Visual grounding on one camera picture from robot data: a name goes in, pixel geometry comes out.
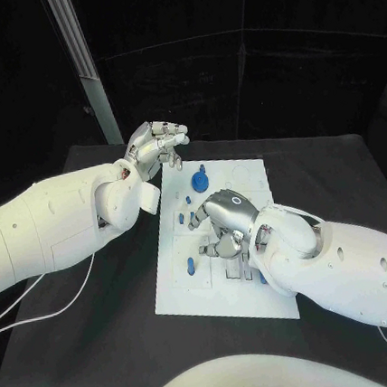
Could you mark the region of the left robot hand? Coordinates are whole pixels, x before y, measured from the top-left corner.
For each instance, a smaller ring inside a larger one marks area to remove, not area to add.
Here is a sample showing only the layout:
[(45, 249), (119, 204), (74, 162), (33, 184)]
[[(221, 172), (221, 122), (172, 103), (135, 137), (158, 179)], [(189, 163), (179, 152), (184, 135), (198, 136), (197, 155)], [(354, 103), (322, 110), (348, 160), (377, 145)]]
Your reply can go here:
[(124, 157), (136, 168), (143, 182), (154, 178), (163, 164), (181, 172), (183, 161), (175, 148), (190, 142), (188, 131), (187, 126), (172, 122), (144, 122), (129, 139)]

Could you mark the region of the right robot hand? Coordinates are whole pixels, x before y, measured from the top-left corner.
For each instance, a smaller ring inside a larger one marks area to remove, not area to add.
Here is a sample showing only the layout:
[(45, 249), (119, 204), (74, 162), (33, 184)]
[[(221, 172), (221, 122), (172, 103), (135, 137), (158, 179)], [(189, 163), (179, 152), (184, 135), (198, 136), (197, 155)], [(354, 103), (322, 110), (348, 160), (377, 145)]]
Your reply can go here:
[(255, 221), (259, 215), (253, 203), (244, 195), (230, 189), (212, 193), (192, 215), (189, 230), (197, 230), (204, 220), (211, 222), (218, 239), (215, 243), (201, 245), (199, 255), (237, 259), (248, 254)]

